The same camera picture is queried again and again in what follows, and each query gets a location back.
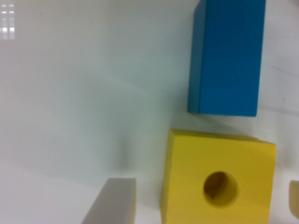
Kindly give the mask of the cream gripper left finger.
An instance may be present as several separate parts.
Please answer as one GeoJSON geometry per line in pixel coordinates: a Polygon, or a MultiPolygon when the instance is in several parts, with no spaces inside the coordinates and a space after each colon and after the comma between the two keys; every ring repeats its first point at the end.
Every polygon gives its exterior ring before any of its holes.
{"type": "Polygon", "coordinates": [[[109,178],[82,224],[135,224],[136,179],[109,178]]]}

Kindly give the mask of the cream gripper right finger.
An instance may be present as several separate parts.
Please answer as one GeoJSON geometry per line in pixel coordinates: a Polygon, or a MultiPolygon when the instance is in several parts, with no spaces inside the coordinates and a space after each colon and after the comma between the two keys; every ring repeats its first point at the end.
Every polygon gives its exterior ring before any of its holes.
{"type": "Polygon", "coordinates": [[[299,181],[296,180],[289,185],[289,208],[292,215],[299,219],[299,181]]]}

